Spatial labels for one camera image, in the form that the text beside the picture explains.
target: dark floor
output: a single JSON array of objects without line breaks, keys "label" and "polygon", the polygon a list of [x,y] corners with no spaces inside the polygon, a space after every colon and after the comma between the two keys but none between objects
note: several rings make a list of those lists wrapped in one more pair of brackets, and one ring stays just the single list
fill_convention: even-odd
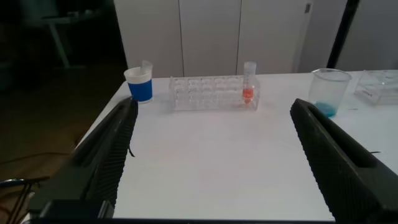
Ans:
[{"label": "dark floor", "polygon": [[[104,63],[60,70],[36,90],[0,95],[0,180],[51,176],[122,84],[125,65]],[[5,161],[42,152],[60,155]],[[0,192],[0,207],[16,197]],[[0,223],[5,223],[0,212]]]}]

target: white wall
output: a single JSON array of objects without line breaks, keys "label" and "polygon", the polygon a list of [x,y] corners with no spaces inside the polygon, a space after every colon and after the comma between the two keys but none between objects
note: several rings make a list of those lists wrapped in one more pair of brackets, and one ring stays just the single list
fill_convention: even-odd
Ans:
[{"label": "white wall", "polygon": [[153,77],[182,77],[178,0],[114,0],[129,68],[154,63]]},{"label": "white wall", "polygon": [[326,68],[347,0],[315,0],[298,72]]},{"label": "white wall", "polygon": [[398,69],[398,0],[361,0],[336,68]]}]

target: white cabinet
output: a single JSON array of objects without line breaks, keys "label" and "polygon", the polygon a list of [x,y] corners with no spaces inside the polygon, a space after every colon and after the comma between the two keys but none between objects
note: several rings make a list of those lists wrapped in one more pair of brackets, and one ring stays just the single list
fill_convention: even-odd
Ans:
[{"label": "white cabinet", "polygon": [[235,75],[241,0],[180,0],[184,76]]},{"label": "white cabinet", "polygon": [[311,10],[308,0],[243,0],[239,32],[238,74],[245,61],[257,73],[292,73],[299,57]]},{"label": "white cabinet", "polygon": [[257,62],[257,73],[296,72],[312,1],[114,3],[128,66],[149,60],[159,78],[242,74],[249,60]]},{"label": "white cabinet", "polygon": [[154,63],[153,77],[182,77],[178,0],[114,0],[129,68]]}]

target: black foam padding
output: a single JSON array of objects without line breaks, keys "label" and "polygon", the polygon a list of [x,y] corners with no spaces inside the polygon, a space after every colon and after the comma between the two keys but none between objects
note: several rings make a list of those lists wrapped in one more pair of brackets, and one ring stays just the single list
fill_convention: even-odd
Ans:
[{"label": "black foam padding", "polygon": [[97,181],[95,186],[93,186],[91,199],[107,200],[115,207],[119,181],[123,174],[124,161],[126,160],[127,149],[130,145],[137,114],[138,107],[131,105],[130,114],[126,122],[124,122],[124,126],[119,130],[111,151],[102,164],[99,165]]},{"label": "black foam padding", "polygon": [[398,176],[316,107],[290,110],[303,150],[337,222],[398,220]]}]

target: red liquid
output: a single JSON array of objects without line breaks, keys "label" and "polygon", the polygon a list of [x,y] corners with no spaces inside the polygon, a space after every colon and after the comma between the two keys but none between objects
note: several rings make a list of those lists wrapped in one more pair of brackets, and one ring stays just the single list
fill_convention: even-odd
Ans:
[{"label": "red liquid", "polygon": [[252,101],[253,99],[253,89],[251,88],[243,89],[242,97],[246,104],[250,103],[250,101]]}]

